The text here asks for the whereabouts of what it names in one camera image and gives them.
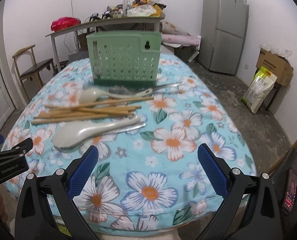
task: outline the chair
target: chair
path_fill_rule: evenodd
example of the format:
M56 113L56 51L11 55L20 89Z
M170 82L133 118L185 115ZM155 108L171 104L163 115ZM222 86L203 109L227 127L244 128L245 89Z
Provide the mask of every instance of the chair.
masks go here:
M25 90L24 85L23 85L23 80L29 78L32 81L33 78L35 78L35 80L37 81L37 83L39 85L39 88L41 89L43 87L43 82L42 82L42 79L40 77L39 72L42 71L44 68L47 68L48 70L51 70L50 64L52 64L53 72L55 73L55 67L54 67L54 62L53 62L52 58L41 61L39 63L36 63L34 52L33 52L34 47L35 47L35 44L31 45L31 46L28 46L26 48L20 49L12 56L12 58L14 60L14 64L15 64L16 73L17 73L17 75L19 77L19 80L20 80L20 83L21 83L21 87L23 88L24 93L25 93L25 95L26 95L26 97L28 98L29 101L30 101L30 98L29 98L28 93ZM32 67L30 67L28 70L24 71L22 74L20 74L19 68L17 66L16 59L18 57L20 57L23 53L25 53L29 49L31 49L31 52L32 52L31 57L33 59L34 65Z

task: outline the small gray flower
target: small gray flower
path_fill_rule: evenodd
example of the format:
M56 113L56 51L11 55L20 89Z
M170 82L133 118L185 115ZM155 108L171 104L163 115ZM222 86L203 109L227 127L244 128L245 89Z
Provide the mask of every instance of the small gray flower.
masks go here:
M115 154L122 159L123 157L127 156L127 150L121 147L118 147L118 150L115 152Z
M217 126L218 126L218 128L224 128L225 125L222 122L218 122Z

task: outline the keyhole-shaped hole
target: keyhole-shaped hole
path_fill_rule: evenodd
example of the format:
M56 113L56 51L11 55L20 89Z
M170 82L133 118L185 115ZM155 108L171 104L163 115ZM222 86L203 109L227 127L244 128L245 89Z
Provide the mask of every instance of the keyhole-shaped hole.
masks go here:
M150 49L150 48L151 48L151 46L150 46L150 44L149 44L149 41L146 41L145 49Z

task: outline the refrigerator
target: refrigerator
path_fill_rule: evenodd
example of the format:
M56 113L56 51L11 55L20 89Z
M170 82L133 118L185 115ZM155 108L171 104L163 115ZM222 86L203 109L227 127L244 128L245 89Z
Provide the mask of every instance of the refrigerator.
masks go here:
M236 74L244 47L247 0L203 0L198 61L210 71Z

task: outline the floral tablecloth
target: floral tablecloth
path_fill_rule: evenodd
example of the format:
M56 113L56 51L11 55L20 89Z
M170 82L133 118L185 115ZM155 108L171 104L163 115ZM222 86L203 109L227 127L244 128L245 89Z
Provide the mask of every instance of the floral tablecloth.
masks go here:
M34 126L31 120L46 111L44 104L77 104L83 89L93 85L89 59L72 62L39 91L7 136L3 150L27 137L33 140L26 154L29 171L7 181L7 190L18 198L29 172L51 175L95 145L99 161L81 195L74 198L94 231L148 236L216 211L222 197L215 194L198 162L198 146L206 143L245 174L256 174L254 161L217 97L176 56L161 54L158 84L177 81L185 85L140 103L137 114L147 122L145 127L97 136L64 153L54 148L52 137L65 123ZM57 222L63 223L54 199L48 199Z

